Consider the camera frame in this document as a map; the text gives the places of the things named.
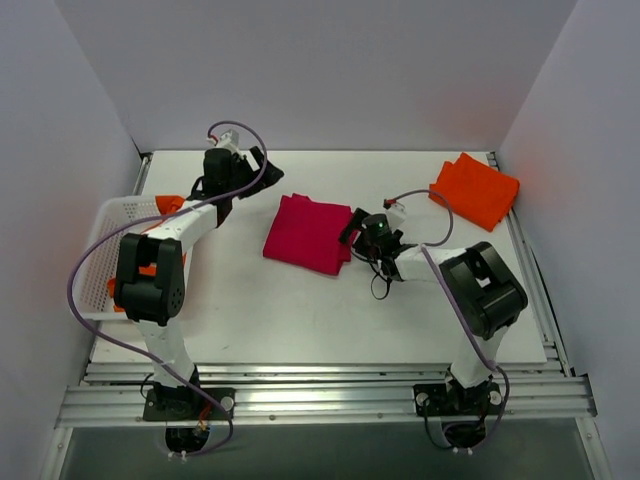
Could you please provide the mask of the magenta t shirt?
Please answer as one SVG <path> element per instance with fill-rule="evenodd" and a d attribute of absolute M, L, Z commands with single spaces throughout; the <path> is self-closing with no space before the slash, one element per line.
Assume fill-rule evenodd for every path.
<path fill-rule="evenodd" d="M 328 276 L 351 260 L 349 241 L 339 237 L 352 217 L 349 206 L 300 194 L 283 195 L 263 247 L 263 256 Z"/>

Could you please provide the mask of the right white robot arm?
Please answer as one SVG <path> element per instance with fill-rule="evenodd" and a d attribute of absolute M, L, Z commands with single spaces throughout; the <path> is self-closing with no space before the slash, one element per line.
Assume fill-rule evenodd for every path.
<path fill-rule="evenodd" d="M 455 412 L 469 411 L 480 400 L 479 387 L 498 371 L 500 344 L 528 307 L 527 294 L 496 249 L 479 242 L 461 249 L 412 244 L 392 228 L 387 209 L 370 214 L 358 208 L 341 231 L 339 242 L 382 275 L 385 282 L 436 282 L 466 335 L 449 367 L 451 382 L 444 400 Z"/>

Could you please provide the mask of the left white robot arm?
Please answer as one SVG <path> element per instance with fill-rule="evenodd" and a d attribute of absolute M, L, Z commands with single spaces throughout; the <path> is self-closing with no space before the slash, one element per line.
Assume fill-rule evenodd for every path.
<path fill-rule="evenodd" d="M 186 296 L 185 258 L 192 247 L 220 227 L 233 199 L 275 185 L 284 172 L 266 160 L 259 147 L 249 149 L 258 168 L 235 147 L 207 150 L 203 174 L 189 196 L 167 206 L 168 219 L 120 241 L 113 287 L 115 306 L 142 334 L 154 366 L 153 393 L 158 404 L 179 419 L 194 417 L 202 405 L 197 367 L 189 357 L 177 320 Z"/>

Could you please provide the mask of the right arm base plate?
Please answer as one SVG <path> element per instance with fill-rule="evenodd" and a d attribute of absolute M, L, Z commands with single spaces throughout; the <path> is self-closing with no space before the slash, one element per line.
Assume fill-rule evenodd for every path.
<path fill-rule="evenodd" d="M 485 381 L 465 389 L 457 382 L 415 384 L 415 411 L 422 417 L 481 417 L 497 415 L 503 397 L 497 383 Z"/>

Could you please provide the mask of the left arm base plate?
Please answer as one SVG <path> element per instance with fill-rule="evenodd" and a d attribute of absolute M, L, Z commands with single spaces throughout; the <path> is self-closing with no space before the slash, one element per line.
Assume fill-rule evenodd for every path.
<path fill-rule="evenodd" d="M 225 420 L 226 415 L 233 417 L 235 389 L 205 387 L 204 392 L 216 400 L 220 408 L 211 406 L 208 400 L 186 387 L 154 387 L 147 393 L 142 418 L 148 422 L 178 422 Z"/>

